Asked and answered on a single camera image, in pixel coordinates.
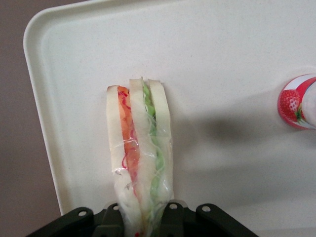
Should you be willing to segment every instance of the black holder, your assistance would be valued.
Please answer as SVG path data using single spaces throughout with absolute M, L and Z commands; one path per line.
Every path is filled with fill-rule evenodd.
M 213 204 L 191 211 L 184 202 L 171 201 L 163 212 L 160 237 L 258 237 Z M 79 207 L 27 237 L 124 237 L 124 224 L 117 203 L 98 214 Z

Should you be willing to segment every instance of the strawberry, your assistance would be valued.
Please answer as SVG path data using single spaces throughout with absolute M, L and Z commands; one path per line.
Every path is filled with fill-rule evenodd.
M 284 90 L 279 98 L 279 110 L 283 117 L 292 122 L 300 122 L 303 119 L 300 94 L 297 90 Z

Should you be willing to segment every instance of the white tray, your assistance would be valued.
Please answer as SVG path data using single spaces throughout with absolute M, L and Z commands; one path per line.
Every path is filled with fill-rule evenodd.
M 316 133 L 277 114 L 285 83 L 316 72 L 314 9 L 94 0 L 38 13 L 24 49 L 62 214 L 116 199 L 106 88 L 144 76 L 166 89 L 176 199 L 216 204 L 262 236 L 316 233 Z

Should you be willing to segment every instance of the plastic wrap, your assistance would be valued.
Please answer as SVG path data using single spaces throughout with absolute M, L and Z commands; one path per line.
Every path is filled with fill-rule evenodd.
M 107 91 L 115 192 L 126 237 L 155 237 L 173 195 L 170 113 L 159 81 L 131 79 Z

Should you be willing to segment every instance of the food label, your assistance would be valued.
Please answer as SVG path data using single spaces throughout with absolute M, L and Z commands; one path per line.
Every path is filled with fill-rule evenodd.
M 280 93 L 277 110 L 289 125 L 301 129 L 316 129 L 306 121 L 302 110 L 305 92 L 315 81 L 316 74 L 299 76 L 290 81 Z

